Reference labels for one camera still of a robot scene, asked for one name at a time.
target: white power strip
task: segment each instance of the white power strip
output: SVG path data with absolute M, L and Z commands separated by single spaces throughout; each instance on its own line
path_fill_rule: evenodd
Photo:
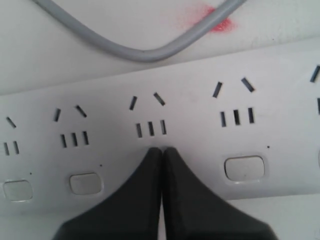
M 153 146 L 227 200 L 320 193 L 319 43 L 0 97 L 0 215 L 90 207 Z

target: red stain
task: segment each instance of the red stain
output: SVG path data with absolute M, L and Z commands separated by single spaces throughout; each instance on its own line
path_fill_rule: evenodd
M 200 4 L 193 7 L 188 7 L 183 17 L 179 17 L 179 23 L 183 28 L 190 28 L 200 22 L 203 18 L 213 13 L 216 9 L 207 4 Z M 210 30 L 210 33 L 227 33 L 234 29 L 236 25 L 226 18 L 217 26 Z

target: power cord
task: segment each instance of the power cord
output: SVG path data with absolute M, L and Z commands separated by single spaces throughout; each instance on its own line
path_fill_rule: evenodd
M 203 37 L 216 25 L 226 19 L 233 11 L 239 8 L 246 0 L 226 0 L 214 12 L 180 35 L 175 40 L 157 49 L 139 50 L 117 44 L 94 32 L 80 21 L 75 19 L 52 0 L 32 0 L 61 22 L 75 34 L 87 42 L 99 47 L 103 51 L 122 59 L 135 62 L 151 63 L 167 59 L 181 52 L 195 41 Z

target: socket hole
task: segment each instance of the socket hole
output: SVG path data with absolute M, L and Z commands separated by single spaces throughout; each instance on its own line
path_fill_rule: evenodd
M 250 93 L 252 93 L 255 90 L 255 88 L 250 84 L 250 82 L 245 77 L 242 78 L 241 82 L 250 91 Z
M 61 137 L 62 147 L 63 147 L 64 149 L 67 148 L 66 136 L 65 136 L 64 134 L 61 134 L 60 137 Z
M 218 97 L 218 95 L 220 93 L 220 90 L 221 90 L 221 87 L 222 87 L 222 82 L 218 82 L 216 87 L 215 87 L 214 93 L 213 93 L 213 97 L 214 98 Z
M 318 114 L 320 115 L 320 98 L 317 99 L 318 102 Z
M 226 116 L 224 111 L 220 112 L 220 118 L 221 118 L 221 126 L 223 128 L 226 127 L 227 123 L 226 123 Z
M 155 99 L 158 100 L 158 102 L 159 102 L 162 106 L 166 105 L 165 101 L 160 97 L 160 95 L 159 95 L 157 92 L 155 92 L 155 93 L 153 94 L 153 96 L 155 97 Z
M 255 123 L 255 115 L 254 115 L 254 109 L 252 107 L 248 108 L 248 115 L 249 115 L 249 122 L 251 124 Z
M 134 110 L 135 105 L 136 105 L 136 102 L 137 102 L 137 99 L 138 99 L 138 97 L 133 96 L 133 98 L 132 98 L 132 100 L 131 100 L 130 108 L 129 108 L 131 111 Z
M 315 67 L 315 70 L 314 70 L 313 75 L 310 79 L 310 82 L 314 83 L 317 80 L 319 72 L 320 72 L 320 65 Z
M 11 125 L 12 128 L 15 129 L 17 127 L 10 117 L 7 116 L 5 119 Z
M 15 154 L 20 154 L 20 150 L 19 150 L 19 146 L 18 146 L 18 143 L 17 141 L 13 141 L 13 147 L 14 147 L 14 151 L 15 151 Z
M 235 125 L 239 126 L 240 125 L 239 111 L 238 110 L 233 110 L 233 115 L 234 115 Z
M 85 144 L 85 145 L 89 145 L 89 138 L 88 138 L 87 131 L 83 131 L 83 132 L 82 132 L 82 136 L 83 136 L 84 144 Z
M 163 134 L 163 135 L 167 135 L 167 128 L 166 128 L 166 122 L 165 122 L 165 120 L 161 120 L 161 121 L 160 121 L 160 124 L 161 124 L 162 134 Z
M 148 127 L 149 127 L 150 136 L 153 137 L 155 135 L 155 130 L 154 130 L 154 125 L 152 121 L 148 121 Z
M 142 138 L 141 124 L 137 123 L 135 127 L 136 127 L 136 133 L 138 134 L 138 138 Z
M 71 133 L 72 143 L 74 147 L 78 147 L 77 135 L 75 132 Z
M 60 109 L 60 108 L 57 108 L 57 109 L 55 110 L 54 119 L 53 119 L 55 122 L 58 122 L 58 121 L 59 121 L 60 113 L 61 113 L 61 109 Z
M 6 142 L 3 143 L 3 147 L 4 147 L 5 155 L 9 156 L 10 155 L 9 148 L 8 148 L 8 144 Z
M 85 113 L 85 111 L 79 106 L 75 106 L 75 109 L 78 110 L 78 112 L 82 115 L 82 117 L 86 118 L 87 117 L 87 114 Z

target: electrical outlet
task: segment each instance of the electrical outlet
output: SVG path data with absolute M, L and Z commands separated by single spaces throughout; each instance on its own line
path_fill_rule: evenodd
M 318 42 L 2 96 L 0 215 L 87 209 L 149 147 L 227 200 L 320 193 Z

